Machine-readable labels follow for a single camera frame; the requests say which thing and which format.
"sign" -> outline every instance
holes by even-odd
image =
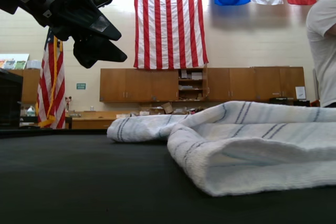
[[[83,89],[83,90],[85,90],[86,89],[86,83],[78,83],[77,84],[77,89]]]

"towel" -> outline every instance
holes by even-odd
[[[336,109],[232,101],[194,115],[118,119],[107,136],[167,141],[172,158],[212,196],[336,184]]]

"white brick wall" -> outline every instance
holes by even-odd
[[[313,62],[306,38],[305,21],[309,6],[216,6],[203,0],[206,48],[209,67],[303,66],[307,98],[315,99]],[[137,104],[99,102],[100,68],[132,68],[134,63],[135,15],[133,0],[113,0],[101,9],[121,31],[115,44],[128,55],[124,63],[97,62],[91,69],[80,66],[72,54],[74,41],[64,43],[66,95],[73,97],[71,108],[89,110],[137,109]],[[47,28],[19,9],[12,16],[0,11],[0,54],[29,53],[42,59]],[[76,90],[77,82],[87,83]]]

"person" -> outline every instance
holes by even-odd
[[[314,4],[306,25],[321,106],[336,108],[336,0],[319,0]]]

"folded towel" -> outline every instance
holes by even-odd
[[[336,184],[336,109],[233,101],[194,115],[118,119],[107,135],[167,140],[173,159],[212,196]]]

